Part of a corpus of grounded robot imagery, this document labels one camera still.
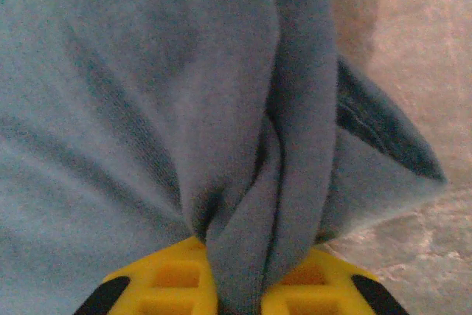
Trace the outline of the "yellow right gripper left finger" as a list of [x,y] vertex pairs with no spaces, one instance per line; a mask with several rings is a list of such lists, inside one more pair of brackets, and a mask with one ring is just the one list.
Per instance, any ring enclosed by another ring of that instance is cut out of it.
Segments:
[[191,237],[110,273],[75,313],[217,314],[205,246]]

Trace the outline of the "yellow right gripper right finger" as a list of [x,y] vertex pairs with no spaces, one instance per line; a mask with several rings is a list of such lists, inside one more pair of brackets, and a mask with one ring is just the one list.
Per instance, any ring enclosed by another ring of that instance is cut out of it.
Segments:
[[408,315],[368,271],[327,252],[311,249],[261,302],[268,315]]

